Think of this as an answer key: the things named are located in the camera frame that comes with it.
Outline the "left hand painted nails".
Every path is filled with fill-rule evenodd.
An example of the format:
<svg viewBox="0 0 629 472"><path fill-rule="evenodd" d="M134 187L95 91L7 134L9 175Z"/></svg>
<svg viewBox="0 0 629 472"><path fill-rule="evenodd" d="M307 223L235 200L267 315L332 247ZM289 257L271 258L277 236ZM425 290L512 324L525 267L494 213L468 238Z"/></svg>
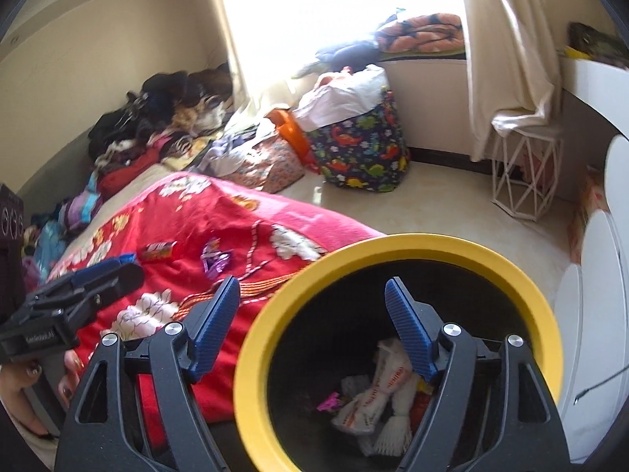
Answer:
<svg viewBox="0 0 629 472"><path fill-rule="evenodd" d="M84 363L74 350L64 355L65 375L61 378L57 389L60 397L68 408L80 381ZM42 375L42 368L36 361L8 363L1 367L1 401L13 419L19 422L37 437L48 435L44 424L35 415L35 411L26 397L26 389L35 385Z"/></svg>

